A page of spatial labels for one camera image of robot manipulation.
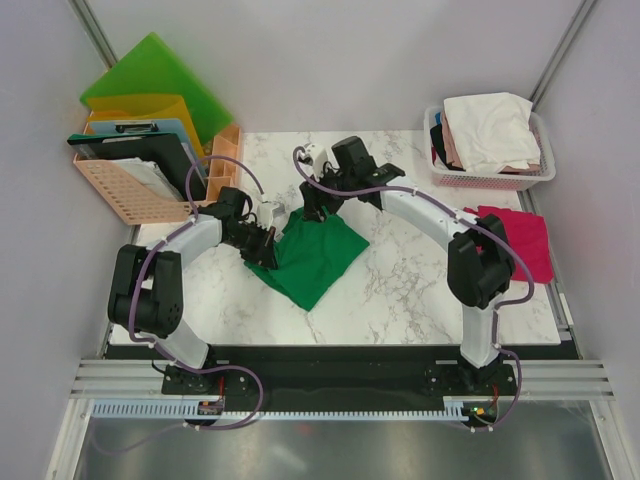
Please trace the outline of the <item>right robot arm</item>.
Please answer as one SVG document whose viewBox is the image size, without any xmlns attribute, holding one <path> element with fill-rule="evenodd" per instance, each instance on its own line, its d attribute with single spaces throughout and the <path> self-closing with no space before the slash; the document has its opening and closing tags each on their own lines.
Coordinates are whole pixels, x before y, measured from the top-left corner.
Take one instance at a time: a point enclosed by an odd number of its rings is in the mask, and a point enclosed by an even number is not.
<svg viewBox="0 0 640 480">
<path fill-rule="evenodd" d="M 505 250 L 506 231 L 494 216 L 479 218 L 428 196 L 392 163 L 376 164 L 364 142 L 348 137 L 332 147 L 333 165 L 316 143 L 293 151 L 297 170 L 312 169 L 300 185 L 303 218 L 323 222 L 343 203 L 357 199 L 413 225 L 447 254 L 447 285 L 462 305 L 460 353 L 466 361 L 458 381 L 467 392 L 483 392 L 494 381 L 491 363 L 499 355 L 493 311 L 509 289 L 515 271 Z"/>
</svg>

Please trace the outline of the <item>green t shirt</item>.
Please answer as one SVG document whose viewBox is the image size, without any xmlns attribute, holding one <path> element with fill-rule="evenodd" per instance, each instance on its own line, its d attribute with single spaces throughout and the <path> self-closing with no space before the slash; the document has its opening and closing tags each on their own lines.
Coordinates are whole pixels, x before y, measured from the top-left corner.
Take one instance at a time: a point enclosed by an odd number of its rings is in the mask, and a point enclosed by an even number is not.
<svg viewBox="0 0 640 480">
<path fill-rule="evenodd" d="M 369 247 L 369 242 L 338 215 L 323 222 L 304 218 L 302 208 L 290 213 L 275 244 L 276 269 L 247 262 L 260 280 L 296 306 L 311 311 L 330 287 Z"/>
</svg>

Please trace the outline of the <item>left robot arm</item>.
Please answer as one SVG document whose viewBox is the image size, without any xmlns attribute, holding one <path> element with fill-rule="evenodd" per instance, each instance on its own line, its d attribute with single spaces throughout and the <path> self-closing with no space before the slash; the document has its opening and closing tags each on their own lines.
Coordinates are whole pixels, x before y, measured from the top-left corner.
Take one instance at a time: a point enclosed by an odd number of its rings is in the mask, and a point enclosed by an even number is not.
<svg viewBox="0 0 640 480">
<path fill-rule="evenodd" d="M 219 369 L 206 359 L 209 345 L 184 320 L 183 270 L 219 245 L 235 248 L 242 260 L 276 269 L 276 237 L 284 207 L 224 187 L 218 201 L 200 206 L 183 225 L 150 246 L 126 244 L 118 251 L 107 317 L 134 342 L 158 349 L 185 368 L 185 382 L 208 393 Z"/>
</svg>

